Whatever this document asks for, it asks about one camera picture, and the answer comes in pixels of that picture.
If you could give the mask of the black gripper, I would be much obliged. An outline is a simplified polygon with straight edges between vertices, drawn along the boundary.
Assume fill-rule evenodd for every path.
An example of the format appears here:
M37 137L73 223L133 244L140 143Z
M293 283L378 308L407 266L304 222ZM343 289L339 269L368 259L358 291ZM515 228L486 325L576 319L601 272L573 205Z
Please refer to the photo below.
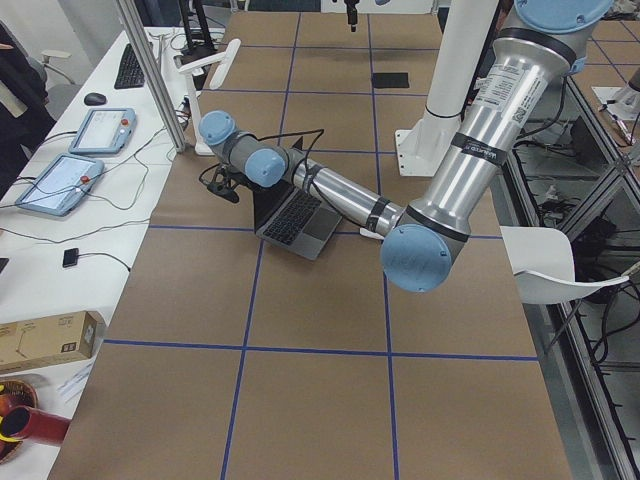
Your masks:
M212 172L213 175L210 180L205 179L205 175ZM203 170L200 173L200 183L206 187L206 189L228 202L239 202L240 198L235 189L238 183L232 183L232 177L227 169L221 164L215 164Z

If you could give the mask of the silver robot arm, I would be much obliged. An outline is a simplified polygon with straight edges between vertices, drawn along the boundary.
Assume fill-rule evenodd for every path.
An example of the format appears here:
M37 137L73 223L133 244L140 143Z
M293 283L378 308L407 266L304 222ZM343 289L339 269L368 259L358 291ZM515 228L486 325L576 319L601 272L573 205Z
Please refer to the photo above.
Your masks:
M199 121L221 166L260 187L285 181L383 236L387 278L412 292L442 284L470 235L469 217L550 82L578 72L608 1L517 1L495 42L496 60L425 193L400 208L310 160L271 149L211 111Z

